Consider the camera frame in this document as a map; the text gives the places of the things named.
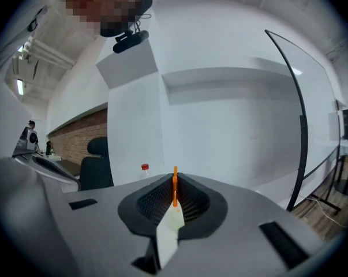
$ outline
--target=white paper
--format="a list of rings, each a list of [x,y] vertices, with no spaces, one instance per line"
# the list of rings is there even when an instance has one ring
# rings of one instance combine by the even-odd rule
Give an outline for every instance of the white paper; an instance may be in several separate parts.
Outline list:
[[[183,227],[184,216],[178,201],[178,206],[171,206],[157,227],[157,249],[160,266],[163,268],[178,249],[179,229]]]

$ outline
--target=orange pointer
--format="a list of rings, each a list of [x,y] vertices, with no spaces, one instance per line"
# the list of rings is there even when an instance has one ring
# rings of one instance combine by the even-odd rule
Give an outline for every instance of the orange pointer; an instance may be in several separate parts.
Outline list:
[[[173,206],[178,206],[178,167],[174,166],[173,175]]]

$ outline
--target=brick wall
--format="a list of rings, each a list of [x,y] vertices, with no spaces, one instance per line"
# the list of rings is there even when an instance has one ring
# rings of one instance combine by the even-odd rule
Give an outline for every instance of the brick wall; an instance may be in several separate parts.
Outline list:
[[[95,137],[107,136],[107,109],[74,121],[48,135],[56,155],[81,164],[88,153],[87,145]]]

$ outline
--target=ceiling light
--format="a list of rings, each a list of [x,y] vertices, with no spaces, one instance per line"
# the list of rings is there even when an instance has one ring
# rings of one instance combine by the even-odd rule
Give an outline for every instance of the ceiling light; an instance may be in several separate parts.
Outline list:
[[[300,70],[297,70],[295,68],[291,68],[291,69],[292,69],[293,73],[296,74],[297,76],[302,74],[302,72]]]
[[[17,80],[17,89],[19,95],[24,95],[23,82],[21,80]]]

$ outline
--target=white ceiling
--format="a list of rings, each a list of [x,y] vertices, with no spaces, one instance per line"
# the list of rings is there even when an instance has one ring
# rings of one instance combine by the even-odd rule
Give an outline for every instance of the white ceiling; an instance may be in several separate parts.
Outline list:
[[[179,0],[154,0],[154,3],[175,1]],[[348,41],[348,26],[328,0],[228,1],[254,6],[281,18],[308,37],[331,60]],[[44,24],[38,27],[35,34],[38,40],[73,60],[77,60],[96,36],[94,31],[78,22],[76,17],[66,15],[63,3],[48,10]],[[27,80],[24,97],[47,102],[65,72],[65,69],[40,61],[35,79]]]

